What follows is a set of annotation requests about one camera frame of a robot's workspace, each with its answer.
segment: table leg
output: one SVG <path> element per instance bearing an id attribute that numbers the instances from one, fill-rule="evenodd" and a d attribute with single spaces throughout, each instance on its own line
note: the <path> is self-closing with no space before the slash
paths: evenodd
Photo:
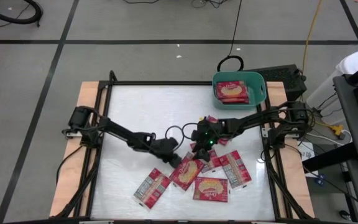
<path id="1" fill-rule="evenodd" d="M 314 156 L 311 159 L 307 159 L 303 161 L 302 164 L 306 169 L 310 170 L 310 172 L 313 172 L 327 166 L 332 166 L 341 162 L 348 161 L 349 159 L 357 158 L 358 155 L 356 148 L 354 146 L 354 143 L 351 142 L 334 150 L 325 152 L 324 154 L 320 154 L 318 156 Z"/>

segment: teal basket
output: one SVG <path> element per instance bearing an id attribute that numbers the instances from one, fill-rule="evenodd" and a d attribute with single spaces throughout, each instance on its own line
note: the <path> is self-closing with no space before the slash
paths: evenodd
<path id="1" fill-rule="evenodd" d="M 217 82 L 245 81 L 248 88 L 249 103 L 223 104 L 215 96 Z M 266 100 L 264 78 L 257 72 L 218 72 L 213 77 L 213 104 L 220 110 L 249 110 Z"/>

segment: white trash can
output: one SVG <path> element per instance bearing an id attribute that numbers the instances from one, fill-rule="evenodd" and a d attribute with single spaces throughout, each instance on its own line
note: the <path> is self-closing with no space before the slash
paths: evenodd
<path id="1" fill-rule="evenodd" d="M 337 95 L 334 95 L 335 89 L 333 78 L 343 74 L 353 75 L 356 71 L 358 71 L 358 52 L 347 56 L 337 64 L 335 66 L 335 71 L 306 100 L 306 103 L 311 108 L 321 110 L 321 115 L 323 116 L 321 119 L 326 124 L 336 124 L 345 119 L 338 97 Z"/>

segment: concrete floor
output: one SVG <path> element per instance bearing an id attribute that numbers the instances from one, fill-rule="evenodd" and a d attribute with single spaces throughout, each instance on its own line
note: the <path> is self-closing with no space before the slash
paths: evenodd
<path id="1" fill-rule="evenodd" d="M 230 0 L 219 9 L 194 9 L 191 0 L 37 2 L 45 12 L 39 28 L 0 28 L 0 222 L 48 217 L 66 144 L 60 131 L 76 105 L 81 82 L 105 80 L 110 70 L 119 80 L 210 80 L 230 45 L 207 40 L 231 40 L 239 4 Z M 244 69 L 301 67 L 304 42 L 297 40 L 306 39 L 317 3 L 244 0 L 233 52 L 243 57 Z M 0 12 L 11 17 L 25 7 L 24 1 L 0 0 Z M 30 8 L 22 17 L 33 12 Z M 358 51 L 357 33 L 358 3 L 323 2 L 308 50 L 305 98 L 342 58 Z M 235 62 L 224 65 L 225 70 L 237 68 Z M 24 163 L 17 163 L 18 158 Z M 19 176 L 12 176 L 15 166 Z M 334 203 L 312 201 L 319 208 L 317 217 L 337 220 Z"/>

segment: white table surface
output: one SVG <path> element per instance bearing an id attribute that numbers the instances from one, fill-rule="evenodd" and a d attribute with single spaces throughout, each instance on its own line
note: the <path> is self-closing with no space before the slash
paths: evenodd
<path id="1" fill-rule="evenodd" d="M 200 117 L 242 118 L 250 111 L 217 110 L 211 101 L 210 86 L 114 86 L 108 116 L 133 132 L 156 133 L 164 138 L 171 125 L 196 123 Z M 187 136 L 195 126 L 185 129 Z M 171 129 L 168 137 L 178 141 L 181 134 Z M 176 151 L 184 156 L 190 151 L 185 140 Z M 243 189 L 231 190 L 228 203 L 193 200 L 194 183 L 185 192 L 172 184 L 151 211 L 141 207 L 133 194 L 153 168 L 169 176 L 173 168 L 151 154 L 135 152 L 124 141 L 105 135 L 91 217 L 94 219 L 152 220 L 274 220 L 272 198 L 265 164 L 257 162 L 262 151 L 259 127 L 248 129 L 226 147 L 214 146 L 218 156 L 238 150 L 252 182 Z M 225 178 L 223 170 L 205 177 Z"/>

